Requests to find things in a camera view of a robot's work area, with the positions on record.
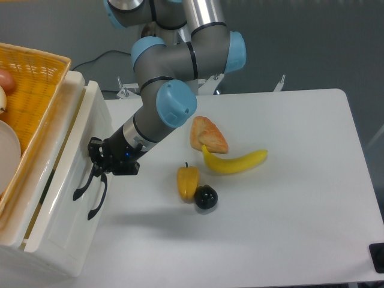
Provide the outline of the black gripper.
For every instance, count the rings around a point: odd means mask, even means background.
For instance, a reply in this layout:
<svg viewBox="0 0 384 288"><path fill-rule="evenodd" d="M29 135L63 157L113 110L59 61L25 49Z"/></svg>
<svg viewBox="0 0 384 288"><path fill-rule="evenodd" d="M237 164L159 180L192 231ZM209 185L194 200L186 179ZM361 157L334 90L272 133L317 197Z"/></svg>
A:
<svg viewBox="0 0 384 288"><path fill-rule="evenodd" d="M88 143L88 154L96 177L104 173L137 175L140 169L137 161L143 156L143 144L130 145L123 134L123 127L120 127L104 140L92 137Z"/></svg>

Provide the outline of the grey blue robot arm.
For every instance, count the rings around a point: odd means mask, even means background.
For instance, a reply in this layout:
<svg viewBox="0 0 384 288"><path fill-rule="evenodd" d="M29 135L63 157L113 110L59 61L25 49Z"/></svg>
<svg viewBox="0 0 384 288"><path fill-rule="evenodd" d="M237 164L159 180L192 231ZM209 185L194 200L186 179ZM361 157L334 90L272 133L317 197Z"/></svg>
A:
<svg viewBox="0 0 384 288"><path fill-rule="evenodd" d="M188 83L241 69L246 48L241 34L228 29L219 1L106 1L104 6L118 27L155 22L190 33L179 44L156 36L135 42L131 61L142 107L109 138L89 142L92 176L135 175L138 159L195 113L197 98Z"/></svg>

